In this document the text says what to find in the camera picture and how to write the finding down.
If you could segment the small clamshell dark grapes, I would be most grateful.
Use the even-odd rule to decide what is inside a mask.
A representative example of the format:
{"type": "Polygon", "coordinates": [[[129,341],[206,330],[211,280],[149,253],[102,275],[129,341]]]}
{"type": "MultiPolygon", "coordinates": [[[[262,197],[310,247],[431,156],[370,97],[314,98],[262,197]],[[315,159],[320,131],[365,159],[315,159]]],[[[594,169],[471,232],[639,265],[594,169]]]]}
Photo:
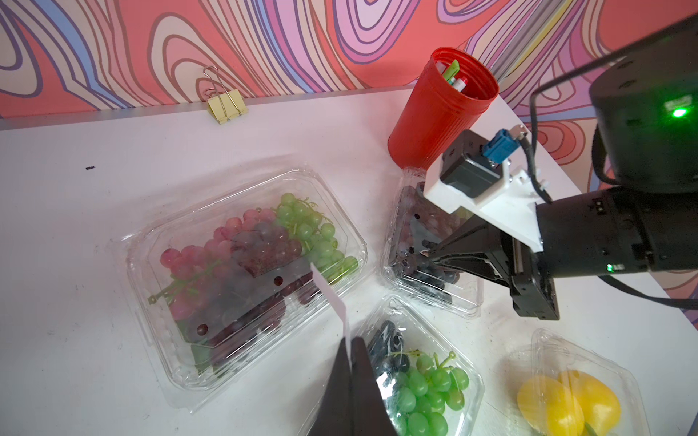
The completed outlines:
{"type": "Polygon", "coordinates": [[[434,263],[428,256],[472,213],[460,208],[449,214],[425,198],[425,171],[403,170],[382,261],[382,274],[393,287],[425,304],[463,318],[476,318],[483,304],[484,281],[434,263]]]}

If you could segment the white sticker sheet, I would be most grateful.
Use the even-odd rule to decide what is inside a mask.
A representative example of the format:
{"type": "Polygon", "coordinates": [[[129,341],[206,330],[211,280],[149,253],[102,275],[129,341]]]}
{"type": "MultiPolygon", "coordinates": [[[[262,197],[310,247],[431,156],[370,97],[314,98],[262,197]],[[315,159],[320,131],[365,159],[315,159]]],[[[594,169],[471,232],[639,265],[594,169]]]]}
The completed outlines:
{"type": "Polygon", "coordinates": [[[317,288],[321,291],[325,299],[329,302],[334,312],[340,319],[343,326],[343,340],[345,342],[345,350],[347,358],[351,357],[351,325],[348,318],[347,308],[344,301],[339,297],[332,285],[325,279],[325,276],[316,268],[314,263],[310,266],[313,273],[313,280],[317,288]]]}

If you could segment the clamshell with yellow fruit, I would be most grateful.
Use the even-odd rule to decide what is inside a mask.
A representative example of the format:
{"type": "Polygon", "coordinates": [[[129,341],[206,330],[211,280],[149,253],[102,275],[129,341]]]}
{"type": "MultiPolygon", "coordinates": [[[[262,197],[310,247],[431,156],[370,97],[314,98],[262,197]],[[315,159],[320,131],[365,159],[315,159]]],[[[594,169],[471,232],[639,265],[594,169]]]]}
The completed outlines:
{"type": "Polygon", "coordinates": [[[503,435],[649,435],[638,381],[619,364],[545,329],[496,370],[503,435]]]}

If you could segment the clamshell green and dark grapes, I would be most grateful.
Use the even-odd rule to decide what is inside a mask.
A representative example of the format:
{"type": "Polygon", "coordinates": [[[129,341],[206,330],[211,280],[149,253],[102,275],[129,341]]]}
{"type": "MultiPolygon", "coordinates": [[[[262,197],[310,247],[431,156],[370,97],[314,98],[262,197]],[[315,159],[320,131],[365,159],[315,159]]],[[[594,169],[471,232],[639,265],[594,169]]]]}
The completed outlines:
{"type": "MultiPolygon", "coordinates": [[[[396,435],[472,433],[485,393],[482,376],[414,305],[389,296],[350,337],[365,341],[396,435]]],[[[309,435],[322,398],[300,434],[309,435]]]]}

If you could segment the yellow binder clip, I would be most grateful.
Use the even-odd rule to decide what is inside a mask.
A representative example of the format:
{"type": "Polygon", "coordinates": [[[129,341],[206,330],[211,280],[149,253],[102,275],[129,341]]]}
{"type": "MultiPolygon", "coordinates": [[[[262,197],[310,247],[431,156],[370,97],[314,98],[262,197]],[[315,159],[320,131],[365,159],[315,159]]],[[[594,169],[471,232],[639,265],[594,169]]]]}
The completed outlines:
{"type": "Polygon", "coordinates": [[[217,66],[205,67],[203,74],[211,84],[205,92],[208,112],[220,125],[248,114],[245,99],[237,89],[224,84],[217,66]]]}

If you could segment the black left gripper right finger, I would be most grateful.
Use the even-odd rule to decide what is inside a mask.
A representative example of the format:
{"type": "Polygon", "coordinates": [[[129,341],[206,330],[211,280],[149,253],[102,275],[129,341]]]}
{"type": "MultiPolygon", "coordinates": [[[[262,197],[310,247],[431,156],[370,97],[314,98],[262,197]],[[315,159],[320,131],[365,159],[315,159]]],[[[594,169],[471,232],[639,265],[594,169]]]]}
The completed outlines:
{"type": "Polygon", "coordinates": [[[362,337],[355,337],[351,341],[351,363],[352,434],[396,436],[396,429],[387,414],[362,337]]]}

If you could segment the red plastic cup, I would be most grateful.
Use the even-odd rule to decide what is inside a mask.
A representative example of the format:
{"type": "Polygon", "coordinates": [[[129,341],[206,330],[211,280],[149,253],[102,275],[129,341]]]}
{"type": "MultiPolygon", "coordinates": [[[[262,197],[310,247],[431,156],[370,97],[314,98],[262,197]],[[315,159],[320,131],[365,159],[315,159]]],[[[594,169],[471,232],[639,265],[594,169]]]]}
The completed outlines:
{"type": "Polygon", "coordinates": [[[470,54],[452,47],[434,50],[388,138],[394,163],[427,169],[499,93],[492,73],[470,54]]]}

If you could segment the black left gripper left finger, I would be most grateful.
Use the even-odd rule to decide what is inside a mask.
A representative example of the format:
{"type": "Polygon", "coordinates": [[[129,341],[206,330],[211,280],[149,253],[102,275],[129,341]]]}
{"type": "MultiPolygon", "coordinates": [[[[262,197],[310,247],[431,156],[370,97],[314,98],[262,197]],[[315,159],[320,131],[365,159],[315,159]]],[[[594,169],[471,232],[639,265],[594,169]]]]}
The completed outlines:
{"type": "Polygon", "coordinates": [[[338,346],[324,396],[308,434],[311,436],[352,434],[351,364],[345,338],[338,346]]]}

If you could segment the large clamshell red green grapes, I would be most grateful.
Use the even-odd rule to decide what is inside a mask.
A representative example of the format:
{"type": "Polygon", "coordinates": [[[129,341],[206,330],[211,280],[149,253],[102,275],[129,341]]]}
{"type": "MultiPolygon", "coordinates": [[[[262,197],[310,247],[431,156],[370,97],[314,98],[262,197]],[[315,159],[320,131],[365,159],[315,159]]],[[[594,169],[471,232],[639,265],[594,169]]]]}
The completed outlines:
{"type": "Polygon", "coordinates": [[[194,412],[344,294],[365,239],[325,181],[293,168],[123,238],[118,254],[167,402],[194,412]]]}

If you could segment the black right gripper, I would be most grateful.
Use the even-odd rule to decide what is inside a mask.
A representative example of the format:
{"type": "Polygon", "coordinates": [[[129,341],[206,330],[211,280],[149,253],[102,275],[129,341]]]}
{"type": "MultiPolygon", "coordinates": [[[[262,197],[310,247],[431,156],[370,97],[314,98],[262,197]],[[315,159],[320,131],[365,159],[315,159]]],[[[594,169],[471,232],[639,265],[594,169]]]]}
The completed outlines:
{"type": "Polygon", "coordinates": [[[553,278],[536,253],[483,218],[470,218],[423,254],[445,272],[471,274],[507,286],[520,317],[560,320],[553,278]]]}

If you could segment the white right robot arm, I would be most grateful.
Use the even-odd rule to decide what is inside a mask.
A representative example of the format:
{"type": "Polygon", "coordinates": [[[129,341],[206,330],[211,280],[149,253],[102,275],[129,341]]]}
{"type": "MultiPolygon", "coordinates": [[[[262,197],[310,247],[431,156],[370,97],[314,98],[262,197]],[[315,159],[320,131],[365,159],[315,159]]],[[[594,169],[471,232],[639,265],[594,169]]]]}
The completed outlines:
{"type": "Polygon", "coordinates": [[[605,189],[553,199],[536,171],[536,125],[456,138],[424,195],[471,217],[425,251],[434,265],[509,289],[522,317],[559,318],[557,278],[697,266],[697,19],[690,16],[587,65],[597,127],[592,164],[605,189]]]}

